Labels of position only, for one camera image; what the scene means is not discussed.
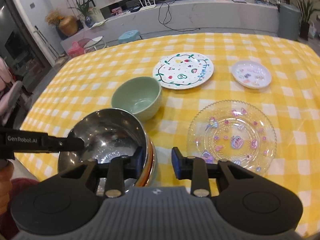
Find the person's left hand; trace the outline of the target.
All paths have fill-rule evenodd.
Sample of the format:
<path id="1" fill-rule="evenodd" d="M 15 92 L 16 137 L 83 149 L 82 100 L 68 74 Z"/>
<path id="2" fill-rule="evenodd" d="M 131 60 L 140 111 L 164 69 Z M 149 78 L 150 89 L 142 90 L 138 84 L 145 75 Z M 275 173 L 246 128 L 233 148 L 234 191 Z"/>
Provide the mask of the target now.
<path id="1" fill-rule="evenodd" d="M 6 213 L 10 202 L 10 191 L 12 189 L 11 178 L 14 172 L 14 165 L 11 162 L 1 170 L 0 177 L 0 215 Z"/>

